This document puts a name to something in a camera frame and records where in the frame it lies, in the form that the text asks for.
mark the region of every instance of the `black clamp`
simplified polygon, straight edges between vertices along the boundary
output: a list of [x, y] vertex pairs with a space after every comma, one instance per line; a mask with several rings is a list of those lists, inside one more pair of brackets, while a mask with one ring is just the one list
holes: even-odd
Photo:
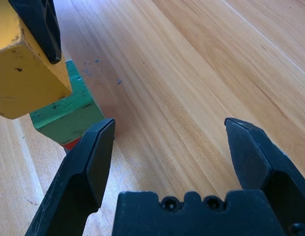
[[53, 0], [8, 0], [52, 64], [62, 58], [61, 34]]

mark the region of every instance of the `wood grain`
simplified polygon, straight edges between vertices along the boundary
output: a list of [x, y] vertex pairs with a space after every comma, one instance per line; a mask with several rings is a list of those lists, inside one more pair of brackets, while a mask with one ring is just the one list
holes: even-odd
[[[121, 191], [152, 190], [160, 199], [174, 195], [182, 200], [190, 190], [224, 199], [229, 190], [240, 189], [223, 125], [228, 116], [264, 128], [305, 177], [301, 4], [55, 1], [66, 51], [105, 116], [117, 123], [102, 208], [88, 218], [84, 235], [111, 234]], [[286, 6], [294, 10], [283, 11]], [[288, 18], [294, 20], [284, 24]], [[45, 192], [63, 153], [52, 143], [47, 150], [44, 137], [31, 131], [27, 119], [20, 123], [27, 144], [34, 137], [28, 144], [30, 159]], [[12, 181], [19, 183], [19, 178]], [[31, 188], [31, 176], [24, 183]], [[6, 191], [18, 194], [19, 189]], [[0, 212], [9, 204], [2, 201]], [[34, 212], [27, 212], [29, 219]], [[23, 232], [27, 225], [16, 227]], [[10, 235], [19, 234], [12, 230]]]

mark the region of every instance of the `screw hole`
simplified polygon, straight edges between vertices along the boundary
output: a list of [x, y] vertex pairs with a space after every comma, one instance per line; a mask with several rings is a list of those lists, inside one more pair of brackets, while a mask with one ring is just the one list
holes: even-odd
[[289, 226], [289, 231], [293, 236], [303, 236], [305, 235], [305, 224], [295, 223]]
[[212, 210], [217, 210], [220, 207], [220, 203], [217, 199], [209, 199], [207, 201], [207, 205]]
[[216, 196], [208, 196], [204, 199], [206, 206], [213, 211], [223, 211], [223, 201]]
[[175, 197], [165, 197], [160, 203], [161, 207], [166, 211], [177, 211], [181, 208], [181, 203]]

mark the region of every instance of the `green block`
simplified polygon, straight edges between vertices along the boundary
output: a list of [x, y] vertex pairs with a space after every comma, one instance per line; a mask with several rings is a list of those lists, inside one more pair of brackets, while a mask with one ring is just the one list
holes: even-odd
[[73, 93], [30, 113], [35, 129], [60, 145], [78, 139], [92, 124], [104, 119], [72, 60], [66, 62], [66, 68]]

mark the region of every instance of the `wooden table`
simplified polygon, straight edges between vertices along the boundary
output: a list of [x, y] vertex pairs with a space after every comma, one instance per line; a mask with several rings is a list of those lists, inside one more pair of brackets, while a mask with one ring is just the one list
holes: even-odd
[[[55, 1], [62, 41], [116, 119], [102, 208], [84, 235], [109, 236], [118, 193], [240, 189], [223, 121], [262, 127], [305, 177], [305, 1]], [[0, 118], [0, 235], [22, 235], [64, 157], [28, 116]]]

